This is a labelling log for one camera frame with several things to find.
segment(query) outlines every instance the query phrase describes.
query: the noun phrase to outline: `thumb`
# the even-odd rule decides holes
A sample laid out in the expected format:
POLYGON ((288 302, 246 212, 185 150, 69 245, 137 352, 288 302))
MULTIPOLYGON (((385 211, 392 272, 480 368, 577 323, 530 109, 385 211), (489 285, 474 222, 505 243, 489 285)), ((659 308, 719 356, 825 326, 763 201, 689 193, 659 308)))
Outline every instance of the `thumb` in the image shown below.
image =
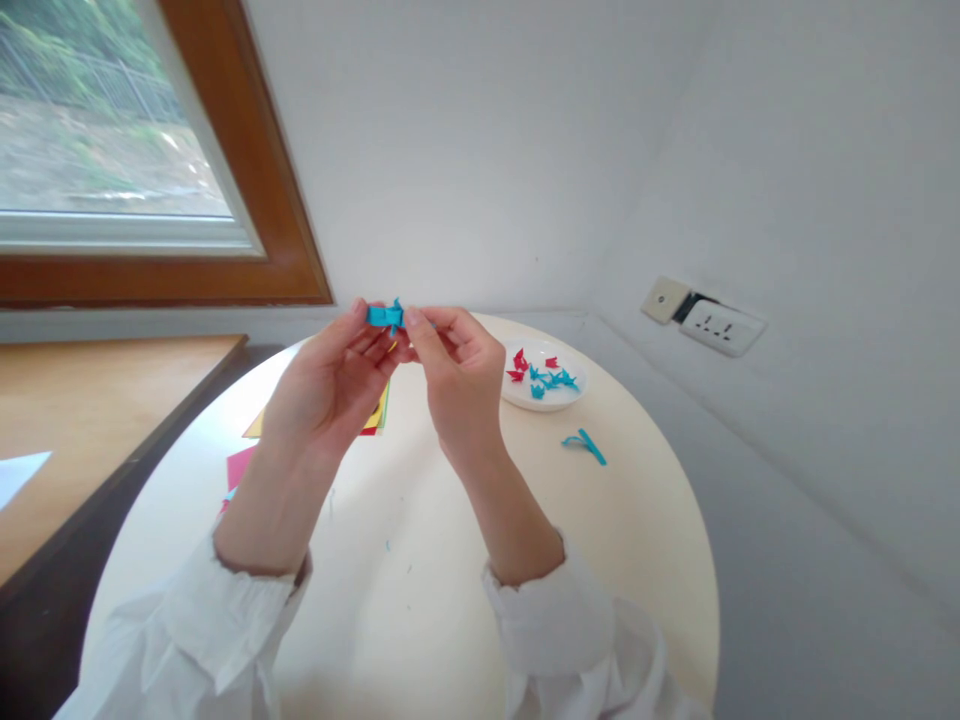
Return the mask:
POLYGON ((403 311, 403 326, 410 343, 420 357, 420 364, 427 373, 435 372, 450 362, 447 349, 436 329, 427 320, 420 308, 409 305, 403 311))

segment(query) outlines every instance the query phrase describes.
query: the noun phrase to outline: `fence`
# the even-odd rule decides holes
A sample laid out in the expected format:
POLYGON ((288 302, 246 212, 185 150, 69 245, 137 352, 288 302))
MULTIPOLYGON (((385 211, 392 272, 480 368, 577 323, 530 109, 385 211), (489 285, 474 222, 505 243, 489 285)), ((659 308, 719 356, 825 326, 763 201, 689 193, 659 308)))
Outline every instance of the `fence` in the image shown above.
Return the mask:
POLYGON ((0 94, 70 105, 101 114, 186 125, 163 80, 69 48, 32 44, 0 28, 0 94))

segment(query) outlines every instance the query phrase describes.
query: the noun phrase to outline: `wooden window frame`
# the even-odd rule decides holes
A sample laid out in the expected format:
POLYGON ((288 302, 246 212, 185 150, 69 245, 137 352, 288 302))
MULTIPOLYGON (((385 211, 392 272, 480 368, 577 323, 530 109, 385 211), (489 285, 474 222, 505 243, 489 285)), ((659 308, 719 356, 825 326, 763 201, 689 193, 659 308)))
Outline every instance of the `wooden window frame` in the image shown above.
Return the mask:
POLYGON ((242 0, 155 0, 266 258, 0 256, 8 308, 333 302, 242 0))

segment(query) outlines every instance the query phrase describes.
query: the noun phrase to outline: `person's left hand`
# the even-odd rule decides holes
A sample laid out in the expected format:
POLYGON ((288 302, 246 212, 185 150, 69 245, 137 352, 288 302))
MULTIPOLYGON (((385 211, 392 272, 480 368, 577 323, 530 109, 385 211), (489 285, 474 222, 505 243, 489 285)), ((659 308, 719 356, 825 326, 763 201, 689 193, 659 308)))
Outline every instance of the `person's left hand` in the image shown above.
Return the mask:
POLYGON ((262 446, 282 449, 301 468, 340 463, 409 346, 406 333, 390 337, 366 319, 367 303, 357 298, 304 344, 264 411, 262 446))

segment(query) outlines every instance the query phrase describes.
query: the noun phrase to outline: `white plate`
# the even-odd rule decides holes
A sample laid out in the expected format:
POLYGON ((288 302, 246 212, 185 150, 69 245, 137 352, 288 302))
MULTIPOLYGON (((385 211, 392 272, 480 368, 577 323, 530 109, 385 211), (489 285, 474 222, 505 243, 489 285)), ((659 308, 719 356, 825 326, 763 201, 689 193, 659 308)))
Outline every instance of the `white plate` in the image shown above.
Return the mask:
POLYGON ((587 386, 589 385, 587 369, 569 351, 559 345, 547 340, 515 338, 504 343, 504 347, 507 349, 507 366, 504 368, 503 389, 500 394, 507 402, 526 410, 554 412, 573 405, 587 392, 587 386), (557 358, 560 367, 577 379, 577 387, 580 388, 580 392, 563 386, 554 390, 547 390, 542 400, 535 399, 530 391, 530 386, 540 383, 534 383, 530 380, 529 370, 524 374, 523 382, 513 382, 513 379, 506 373, 507 370, 514 369, 513 356, 520 351, 520 348, 523 348, 523 356, 530 363, 530 366, 535 367, 539 372, 552 372, 554 375, 559 373, 560 370, 551 370, 547 367, 548 358, 557 358))

